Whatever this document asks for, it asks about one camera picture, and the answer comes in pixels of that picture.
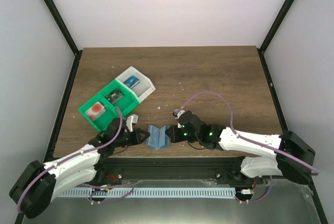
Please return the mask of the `blue leather card holder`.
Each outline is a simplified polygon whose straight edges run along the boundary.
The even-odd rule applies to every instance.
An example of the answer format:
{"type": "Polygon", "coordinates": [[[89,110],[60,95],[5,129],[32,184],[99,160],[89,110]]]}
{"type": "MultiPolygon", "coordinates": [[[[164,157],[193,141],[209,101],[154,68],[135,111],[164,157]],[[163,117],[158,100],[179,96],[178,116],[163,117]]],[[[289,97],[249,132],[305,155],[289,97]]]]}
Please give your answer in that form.
{"type": "Polygon", "coordinates": [[[150,137],[146,140],[146,146],[154,150],[168,148],[169,142],[166,141],[165,137],[166,127],[169,127],[169,125],[158,128],[150,124],[148,126],[150,137]]]}

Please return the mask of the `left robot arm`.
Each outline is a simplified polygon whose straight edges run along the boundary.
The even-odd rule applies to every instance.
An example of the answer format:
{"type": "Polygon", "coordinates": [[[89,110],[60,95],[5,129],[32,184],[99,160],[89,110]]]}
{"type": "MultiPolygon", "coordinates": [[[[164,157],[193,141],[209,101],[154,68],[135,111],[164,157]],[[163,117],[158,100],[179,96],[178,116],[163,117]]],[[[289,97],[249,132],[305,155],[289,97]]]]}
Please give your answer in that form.
{"type": "Polygon", "coordinates": [[[134,128],[131,119],[114,118],[108,127],[97,133],[79,150],[53,161],[29,163],[9,191],[18,211],[35,218],[63,192],[81,184],[103,185],[105,160],[118,147],[142,144],[150,133],[134,128]]]}

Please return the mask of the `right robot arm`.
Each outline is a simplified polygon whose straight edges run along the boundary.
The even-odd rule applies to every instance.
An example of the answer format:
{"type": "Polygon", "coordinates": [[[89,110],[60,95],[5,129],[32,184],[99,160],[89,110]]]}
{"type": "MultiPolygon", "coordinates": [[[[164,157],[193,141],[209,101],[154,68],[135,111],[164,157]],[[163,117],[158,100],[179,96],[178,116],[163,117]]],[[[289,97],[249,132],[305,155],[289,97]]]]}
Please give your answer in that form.
{"type": "Polygon", "coordinates": [[[170,126],[166,135],[173,143],[199,142],[209,150],[241,151],[234,176],[243,181],[257,176],[282,176],[291,182],[306,185],[310,182],[315,151],[297,134],[254,134],[236,131],[230,127],[206,124],[191,111],[173,114],[177,124],[170,126]]]}

